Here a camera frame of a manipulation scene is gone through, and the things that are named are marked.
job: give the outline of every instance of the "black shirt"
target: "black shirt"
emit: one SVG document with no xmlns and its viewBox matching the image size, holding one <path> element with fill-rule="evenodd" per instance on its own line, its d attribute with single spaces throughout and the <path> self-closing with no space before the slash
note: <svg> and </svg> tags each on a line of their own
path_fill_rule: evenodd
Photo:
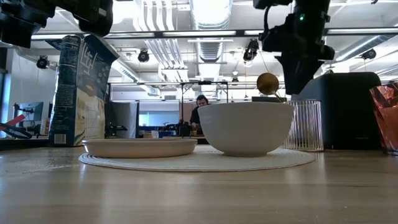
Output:
<svg viewBox="0 0 398 224">
<path fill-rule="evenodd" d="M 195 109 L 192 110 L 191 120 L 190 120 L 191 124 L 192 123 L 200 124 L 198 108 L 199 106 L 195 107 Z"/>
</svg>

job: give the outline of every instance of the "white plate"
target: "white plate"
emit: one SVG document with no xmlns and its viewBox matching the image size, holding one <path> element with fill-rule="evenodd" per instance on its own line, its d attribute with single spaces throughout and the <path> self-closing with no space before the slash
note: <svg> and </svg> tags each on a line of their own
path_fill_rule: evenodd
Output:
<svg viewBox="0 0 398 224">
<path fill-rule="evenodd" d="M 86 152 L 108 158 L 158 158 L 191 154 L 195 139 L 93 139 L 83 140 Z"/>
</svg>

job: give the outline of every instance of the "gold spoon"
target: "gold spoon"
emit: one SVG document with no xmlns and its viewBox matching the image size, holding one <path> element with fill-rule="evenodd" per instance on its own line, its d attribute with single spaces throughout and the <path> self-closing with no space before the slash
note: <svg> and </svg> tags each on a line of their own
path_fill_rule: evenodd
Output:
<svg viewBox="0 0 398 224">
<path fill-rule="evenodd" d="M 275 95 L 283 103 L 283 99 L 278 96 L 279 80 L 272 73 L 263 73 L 257 78 L 257 89 L 264 95 Z"/>
</svg>

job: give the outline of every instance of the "clear glass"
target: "clear glass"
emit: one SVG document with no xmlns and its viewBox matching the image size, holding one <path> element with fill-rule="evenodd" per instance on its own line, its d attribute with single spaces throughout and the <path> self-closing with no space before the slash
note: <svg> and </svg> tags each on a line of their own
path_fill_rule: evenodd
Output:
<svg viewBox="0 0 398 224">
<path fill-rule="evenodd" d="M 288 101 L 294 106 L 294 117 L 286 149 L 323 151 L 321 102 L 318 100 Z"/>
</svg>

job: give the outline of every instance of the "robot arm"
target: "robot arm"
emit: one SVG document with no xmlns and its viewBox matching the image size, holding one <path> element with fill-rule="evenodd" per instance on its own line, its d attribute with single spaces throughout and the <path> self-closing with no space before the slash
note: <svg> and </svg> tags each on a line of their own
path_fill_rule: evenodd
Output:
<svg viewBox="0 0 398 224">
<path fill-rule="evenodd" d="M 296 0 L 293 13 L 285 23 L 268 29 L 267 15 L 272 6 L 289 5 L 293 0 L 253 0 L 256 9 L 265 9 L 262 50 L 282 52 L 276 59 L 282 64 L 287 94 L 299 94 L 323 64 L 333 60 L 335 51 L 322 40 L 330 0 Z"/>
<path fill-rule="evenodd" d="M 33 34 L 61 7 L 87 33 L 105 36 L 113 24 L 112 0 L 0 0 L 0 42 L 30 48 Z"/>
</svg>

